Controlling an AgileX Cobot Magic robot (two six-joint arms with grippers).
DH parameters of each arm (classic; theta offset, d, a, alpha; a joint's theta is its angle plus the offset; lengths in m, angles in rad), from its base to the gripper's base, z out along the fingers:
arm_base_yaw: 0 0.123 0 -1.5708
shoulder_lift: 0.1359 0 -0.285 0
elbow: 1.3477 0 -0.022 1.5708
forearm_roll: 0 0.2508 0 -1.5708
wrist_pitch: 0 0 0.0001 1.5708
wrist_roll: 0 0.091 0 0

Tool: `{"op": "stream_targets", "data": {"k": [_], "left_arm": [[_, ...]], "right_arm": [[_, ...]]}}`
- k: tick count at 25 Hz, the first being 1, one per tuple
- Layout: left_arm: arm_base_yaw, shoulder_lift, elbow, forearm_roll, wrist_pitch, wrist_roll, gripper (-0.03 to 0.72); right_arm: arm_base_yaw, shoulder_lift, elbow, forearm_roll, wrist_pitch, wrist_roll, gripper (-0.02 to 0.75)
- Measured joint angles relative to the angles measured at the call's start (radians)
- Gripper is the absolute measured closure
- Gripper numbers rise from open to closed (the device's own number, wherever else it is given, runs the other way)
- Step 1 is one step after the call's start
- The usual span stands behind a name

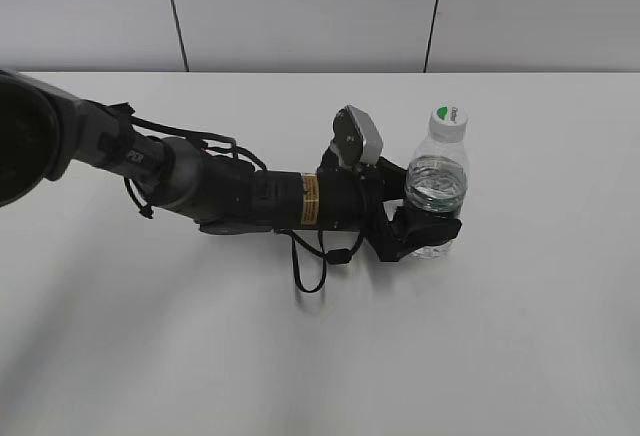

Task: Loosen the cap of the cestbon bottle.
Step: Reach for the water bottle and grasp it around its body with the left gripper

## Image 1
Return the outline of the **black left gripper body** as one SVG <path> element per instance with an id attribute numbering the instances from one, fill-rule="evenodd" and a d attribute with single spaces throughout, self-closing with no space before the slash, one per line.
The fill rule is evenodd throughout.
<path id="1" fill-rule="evenodd" d="M 319 184 L 317 228 L 358 234 L 350 248 L 329 250 L 329 262 L 349 262 L 368 242 L 382 262 L 398 262 L 396 241 L 383 201 L 383 183 L 375 165 L 346 168 L 333 146 L 323 154 L 316 171 Z"/>

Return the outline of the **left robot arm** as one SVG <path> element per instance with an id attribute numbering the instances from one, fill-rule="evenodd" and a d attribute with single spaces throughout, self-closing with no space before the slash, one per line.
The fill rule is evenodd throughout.
<path id="1" fill-rule="evenodd" d="M 455 239 L 455 212 L 409 201 L 406 172 L 386 160 L 369 115 L 342 108 L 314 173 L 268 170 L 230 137 L 139 119 L 14 71 L 1 74 L 1 201 L 11 204 L 72 161 L 125 178 L 143 198 L 213 235 L 346 231 L 385 262 Z"/>

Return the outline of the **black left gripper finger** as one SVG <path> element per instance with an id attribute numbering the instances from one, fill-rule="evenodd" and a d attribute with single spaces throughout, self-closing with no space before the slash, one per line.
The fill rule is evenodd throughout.
<path id="1" fill-rule="evenodd" d="M 423 248 L 446 245 L 457 238 L 461 220 L 451 212 L 433 213 L 411 206 L 398 207 L 391 221 L 399 259 Z"/>
<path id="2" fill-rule="evenodd" d="M 378 159 L 378 172 L 383 183 L 382 200 L 404 200 L 407 170 L 381 156 Z"/>

